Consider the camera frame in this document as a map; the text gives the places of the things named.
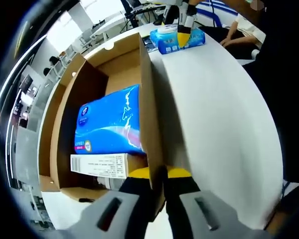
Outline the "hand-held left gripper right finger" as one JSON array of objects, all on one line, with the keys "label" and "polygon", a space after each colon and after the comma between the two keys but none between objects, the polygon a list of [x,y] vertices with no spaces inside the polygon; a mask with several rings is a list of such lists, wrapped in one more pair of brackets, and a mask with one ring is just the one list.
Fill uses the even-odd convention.
[{"label": "hand-held left gripper right finger", "polygon": [[211,191],[200,190],[183,168],[162,172],[166,212],[175,239],[265,239],[264,230],[251,229],[237,212]]}]

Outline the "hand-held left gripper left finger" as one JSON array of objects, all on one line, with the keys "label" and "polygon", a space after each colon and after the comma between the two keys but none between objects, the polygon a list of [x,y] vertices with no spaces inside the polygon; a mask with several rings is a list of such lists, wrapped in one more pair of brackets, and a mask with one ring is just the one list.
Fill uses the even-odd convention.
[{"label": "hand-held left gripper left finger", "polygon": [[131,172],[118,191],[88,206],[63,239],[143,239],[155,215],[155,193],[148,167]]}]

